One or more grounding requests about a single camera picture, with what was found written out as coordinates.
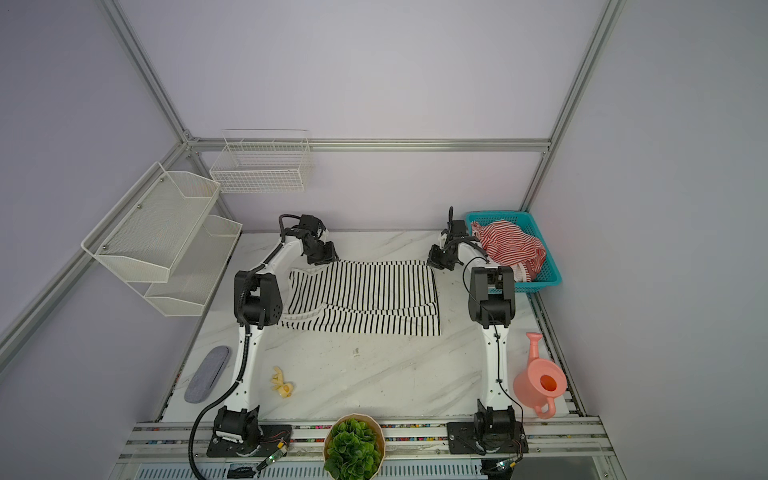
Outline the black white striped tank top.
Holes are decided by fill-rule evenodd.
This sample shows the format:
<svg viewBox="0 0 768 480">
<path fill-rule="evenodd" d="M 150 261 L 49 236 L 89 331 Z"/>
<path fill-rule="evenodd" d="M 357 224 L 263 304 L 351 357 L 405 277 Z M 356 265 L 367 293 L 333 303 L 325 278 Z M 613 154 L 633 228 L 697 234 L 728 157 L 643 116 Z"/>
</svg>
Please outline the black white striped tank top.
<svg viewBox="0 0 768 480">
<path fill-rule="evenodd" d="M 441 317 L 433 270 L 421 260 L 342 260 L 289 273 L 283 328 L 433 337 Z"/>
</svg>

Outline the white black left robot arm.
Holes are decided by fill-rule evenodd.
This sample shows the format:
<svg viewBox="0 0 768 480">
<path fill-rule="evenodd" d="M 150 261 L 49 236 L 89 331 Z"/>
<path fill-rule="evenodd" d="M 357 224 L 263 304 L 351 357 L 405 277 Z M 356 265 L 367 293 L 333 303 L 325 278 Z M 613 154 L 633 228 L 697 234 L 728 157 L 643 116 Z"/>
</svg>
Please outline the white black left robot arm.
<svg viewBox="0 0 768 480">
<path fill-rule="evenodd" d="M 192 475 L 205 475 L 195 460 L 196 433 L 204 416 L 214 410 L 212 439 L 247 447 L 256 452 L 263 443 L 259 425 L 260 406 L 257 390 L 250 386 L 262 337 L 284 315 L 290 297 L 289 274 L 299 266 L 322 266 L 339 260 L 328 230 L 321 219 L 310 214 L 282 214 L 278 217 L 279 240 L 272 251 L 256 266 L 240 270 L 234 277 L 233 314 L 238 325 L 237 354 L 231 386 L 217 399 L 203 407 L 190 430 L 187 459 Z"/>
</svg>

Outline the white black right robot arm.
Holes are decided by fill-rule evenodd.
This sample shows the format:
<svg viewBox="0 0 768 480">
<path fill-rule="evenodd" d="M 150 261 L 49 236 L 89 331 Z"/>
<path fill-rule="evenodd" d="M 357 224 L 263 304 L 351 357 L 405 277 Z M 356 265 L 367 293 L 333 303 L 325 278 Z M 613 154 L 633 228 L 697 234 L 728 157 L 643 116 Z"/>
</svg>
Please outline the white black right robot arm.
<svg viewBox="0 0 768 480">
<path fill-rule="evenodd" d="M 522 406 L 509 392 L 507 340 L 516 314 L 516 281 L 513 269 L 493 261 L 466 222 L 448 209 L 446 227 L 430 247 L 427 263 L 437 270 L 461 268 L 467 311 L 478 328 L 484 347 L 482 395 L 467 433 L 449 429 L 453 442 L 480 455 L 519 447 Z"/>
</svg>

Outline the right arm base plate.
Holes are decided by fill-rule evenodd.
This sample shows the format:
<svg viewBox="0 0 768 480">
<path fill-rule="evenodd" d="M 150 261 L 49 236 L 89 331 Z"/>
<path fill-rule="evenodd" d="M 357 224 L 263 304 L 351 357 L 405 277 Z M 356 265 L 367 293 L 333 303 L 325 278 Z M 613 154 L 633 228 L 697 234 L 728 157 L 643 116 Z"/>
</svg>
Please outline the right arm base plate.
<svg viewBox="0 0 768 480">
<path fill-rule="evenodd" d="M 529 445 L 523 425 L 513 427 L 494 426 L 492 431 L 479 433 L 472 422 L 449 422 L 446 425 L 448 448 L 453 455 L 501 455 L 527 454 Z"/>
</svg>

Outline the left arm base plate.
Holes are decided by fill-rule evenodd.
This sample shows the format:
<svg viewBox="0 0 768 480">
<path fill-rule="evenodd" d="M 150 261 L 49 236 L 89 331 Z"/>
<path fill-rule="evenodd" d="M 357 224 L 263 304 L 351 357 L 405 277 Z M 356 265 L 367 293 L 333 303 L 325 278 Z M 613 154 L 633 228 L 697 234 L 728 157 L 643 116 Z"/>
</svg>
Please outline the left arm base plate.
<svg viewBox="0 0 768 480">
<path fill-rule="evenodd" d="M 288 444 L 293 433 L 293 427 L 289 424 L 261 424 L 259 428 L 261 436 L 257 440 L 250 437 L 243 443 L 214 435 L 206 450 L 206 456 L 210 458 L 267 457 L 277 450 L 280 442 Z"/>
</svg>

